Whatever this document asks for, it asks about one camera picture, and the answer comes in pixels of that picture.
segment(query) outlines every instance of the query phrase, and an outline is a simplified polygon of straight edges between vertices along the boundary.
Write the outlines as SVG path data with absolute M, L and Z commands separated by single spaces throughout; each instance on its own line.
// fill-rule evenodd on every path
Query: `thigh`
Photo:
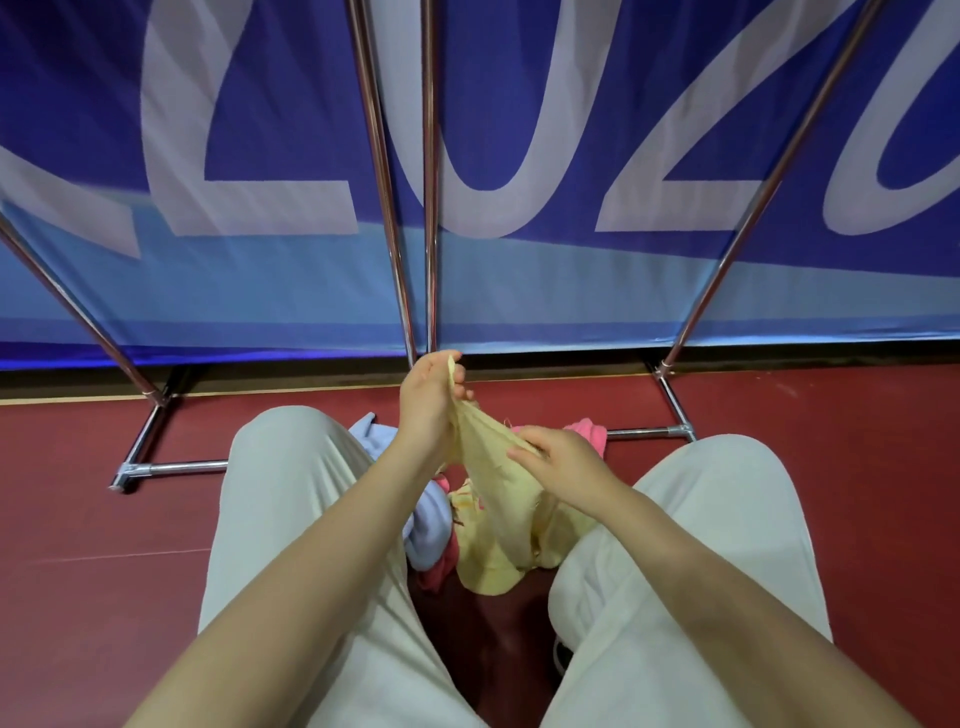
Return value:
M 768 448 L 736 435 L 708 438 L 671 454 L 635 487 L 830 637 L 803 511 Z M 570 556 L 551 590 L 550 616 L 575 654 L 544 724 L 576 725 L 587 715 L 610 725 L 745 724 L 606 529 Z
M 241 428 L 221 491 L 200 629 L 370 464 L 343 427 L 309 407 L 268 410 Z M 420 625 L 399 534 L 358 613 L 294 725 L 480 724 Z

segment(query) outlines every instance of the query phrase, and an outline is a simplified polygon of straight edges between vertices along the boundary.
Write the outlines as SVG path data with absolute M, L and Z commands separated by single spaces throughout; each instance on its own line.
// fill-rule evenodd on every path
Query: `left hand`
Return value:
M 453 424 L 450 421 L 450 389 L 447 359 L 454 361 L 460 352 L 446 350 L 425 354 L 400 385 L 400 427 L 396 435 L 404 449 L 424 460 L 430 475 L 444 463 L 453 441 Z M 453 374 L 453 397 L 472 400 L 473 392 L 464 386 L 467 371 L 457 364 Z

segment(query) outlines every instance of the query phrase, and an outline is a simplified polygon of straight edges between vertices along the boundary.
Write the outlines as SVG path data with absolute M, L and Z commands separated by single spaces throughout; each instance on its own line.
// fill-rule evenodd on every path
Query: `hand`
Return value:
M 446 350 L 421 356 L 400 385 L 400 427 L 396 440 L 404 451 L 423 459 L 432 476 L 444 463 L 453 443 L 450 420 L 450 388 L 447 359 L 460 359 L 460 352 Z M 464 386 L 467 371 L 457 364 L 453 373 L 453 397 L 472 400 L 473 392 Z
M 517 433 L 540 454 L 510 448 L 507 457 L 564 503 L 601 521 L 610 494 L 624 487 L 586 438 L 565 429 L 524 427 Z

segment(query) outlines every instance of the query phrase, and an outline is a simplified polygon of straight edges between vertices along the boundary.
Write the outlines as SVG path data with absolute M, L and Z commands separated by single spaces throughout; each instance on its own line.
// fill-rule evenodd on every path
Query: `person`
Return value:
M 130 726 L 470 726 L 406 587 L 400 531 L 453 437 L 447 358 L 400 386 L 372 462 L 308 407 L 268 410 L 229 455 L 200 633 Z M 452 397 L 472 399 L 457 365 Z M 800 503 L 746 437 L 686 445 L 634 488 L 572 432 L 511 451 L 596 519 L 561 565 L 549 617 L 573 658 L 545 726 L 909 726 L 830 643 Z

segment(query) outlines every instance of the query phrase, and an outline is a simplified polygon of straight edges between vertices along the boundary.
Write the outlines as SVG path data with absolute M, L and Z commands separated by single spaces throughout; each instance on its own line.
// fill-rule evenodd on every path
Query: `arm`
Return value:
M 625 487 L 570 432 L 511 450 L 547 491 L 605 525 L 753 725 L 916 726 L 880 686 L 753 579 Z
M 459 357 L 436 352 L 417 363 L 400 388 L 394 442 L 206 627 L 128 726 L 286 724 L 363 613 L 387 552 L 443 463 L 452 353 Z M 455 378 L 464 380 L 463 367 Z M 472 393 L 460 385 L 454 395 Z

